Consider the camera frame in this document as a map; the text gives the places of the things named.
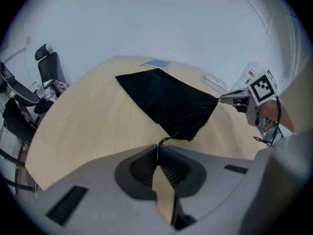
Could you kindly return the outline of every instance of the cable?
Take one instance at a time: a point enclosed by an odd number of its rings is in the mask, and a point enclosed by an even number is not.
[[[6,183],[10,186],[16,187],[17,189],[21,189],[21,190],[28,190],[28,191],[32,191],[35,192],[35,189],[32,186],[25,186],[25,185],[21,185],[21,184],[17,184],[7,178],[4,178],[4,180],[6,181]]]
[[[12,157],[11,155],[7,154],[5,151],[0,149],[0,155],[3,156],[5,159],[10,161],[11,163],[14,163],[20,167],[25,168],[25,163],[21,162],[20,160],[17,160],[16,158]]]
[[[278,96],[276,96],[276,101],[277,101],[277,107],[278,107],[278,118],[277,118],[277,125],[276,125],[276,128],[274,130],[274,133],[273,133],[272,137],[269,140],[264,140],[264,139],[259,138],[259,137],[253,137],[258,142],[266,143],[270,147],[273,146],[274,140],[276,138],[276,135],[277,135],[277,132],[278,132],[278,129],[279,129],[280,118],[281,118],[281,115],[282,115],[281,104],[280,104]]]
[[[37,183],[35,182],[35,199],[37,200]]]
[[[158,150],[159,150],[160,145],[163,144],[165,141],[168,141],[169,139],[172,139],[173,137],[175,137],[179,133],[180,133],[180,131],[176,132],[174,135],[172,135],[170,137],[163,138],[163,139],[160,140],[160,142],[158,143],[157,148],[156,148],[156,160],[158,160]]]
[[[33,83],[33,80],[31,79],[31,76],[30,76],[30,74],[29,74],[29,68],[28,68],[28,65],[27,65],[26,54],[25,54],[25,52],[26,52],[26,47],[24,46],[24,25],[25,25],[25,21],[26,21],[26,17],[27,17],[28,11],[29,11],[29,4],[27,5],[26,15],[25,15],[25,17],[24,17],[23,24],[22,24],[22,38],[23,38],[22,41],[23,41],[23,49],[24,49],[23,53],[24,53],[24,60],[25,60],[25,64],[26,64],[26,69],[27,69],[28,77],[29,77],[29,79],[30,79],[30,82],[32,83],[31,86],[32,86],[33,89],[35,90],[34,84],[35,84],[36,82]]]

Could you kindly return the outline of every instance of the black cable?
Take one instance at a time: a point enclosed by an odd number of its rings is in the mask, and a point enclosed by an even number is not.
[[[269,128],[267,128],[266,130],[264,130],[263,132],[267,132],[270,128],[272,128],[273,127],[273,120],[271,119],[271,126],[269,127]]]
[[[25,168],[25,163],[23,163],[22,161],[17,160],[16,158],[12,157],[11,155],[7,154],[2,149],[0,149],[0,155],[3,156],[8,161],[10,161],[11,163],[14,163],[14,164],[16,164],[16,165],[18,165],[20,167]]]
[[[278,129],[279,129],[280,118],[281,118],[281,115],[282,115],[281,104],[280,104],[278,96],[276,96],[276,101],[277,101],[277,107],[278,107],[278,118],[277,118],[277,125],[276,125],[276,128],[274,130],[274,133],[273,133],[272,137],[269,140],[264,140],[264,139],[259,138],[259,137],[253,137],[258,142],[266,143],[270,147],[273,146],[274,140],[276,138],[276,135],[277,135],[277,132],[278,132]]]
[[[163,144],[165,141],[168,141],[169,139],[174,138],[176,135],[178,135],[180,133],[180,131],[176,132],[174,135],[167,137],[167,138],[163,138],[160,140],[160,142],[157,144],[157,148],[156,148],[156,158],[158,159],[158,150],[161,144]]]
[[[6,181],[6,183],[10,186],[16,187],[17,189],[21,189],[21,190],[28,190],[28,191],[32,191],[32,192],[36,192],[36,189],[32,186],[25,186],[25,185],[21,185],[18,183],[15,183],[7,178],[4,178],[4,180]]]

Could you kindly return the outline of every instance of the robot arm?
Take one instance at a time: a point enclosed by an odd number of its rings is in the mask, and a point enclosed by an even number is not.
[[[264,70],[251,79],[246,88],[224,94],[220,101],[234,106],[238,112],[245,113],[248,124],[263,133],[265,125],[271,119],[262,117],[259,107],[275,96],[277,84],[270,71]]]

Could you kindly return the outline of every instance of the black office chair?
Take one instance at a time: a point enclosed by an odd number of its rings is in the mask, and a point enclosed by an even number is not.
[[[36,129],[29,124],[13,98],[5,104],[3,112],[4,127],[23,141],[31,143]]]
[[[58,54],[56,52],[49,53],[49,51],[46,49],[46,44],[44,44],[36,51],[35,59],[39,61],[38,69],[43,85],[44,82],[52,79],[52,81],[49,82],[49,84],[44,86],[44,89],[52,87],[57,97],[59,97],[61,95],[61,92],[54,85],[54,82],[58,80],[57,75]],[[34,108],[34,112],[37,114],[46,113],[52,105],[53,105],[52,101],[46,101],[44,98],[39,98],[39,103]]]
[[[5,104],[3,120],[3,125],[9,132],[29,144],[32,142],[36,129],[27,122],[13,98],[10,98],[9,101],[7,101]],[[24,162],[17,160],[2,149],[0,149],[0,155],[17,166],[25,168]],[[36,184],[33,180],[31,180],[31,177],[27,171],[26,179],[28,185],[21,185],[6,178],[5,181],[8,185],[15,188],[35,192]]]

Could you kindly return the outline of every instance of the floor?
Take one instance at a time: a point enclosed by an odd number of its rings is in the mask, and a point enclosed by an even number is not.
[[[28,146],[24,147],[24,151],[21,154],[20,161],[26,162],[27,154],[28,154]],[[19,167],[18,168],[18,180],[17,183],[25,186],[32,186],[35,187],[36,191],[31,192],[27,190],[17,189],[16,196],[23,200],[25,203],[29,205],[34,205],[38,197],[43,194],[43,190],[35,183],[35,181],[30,177],[29,173],[26,171],[25,168]]]

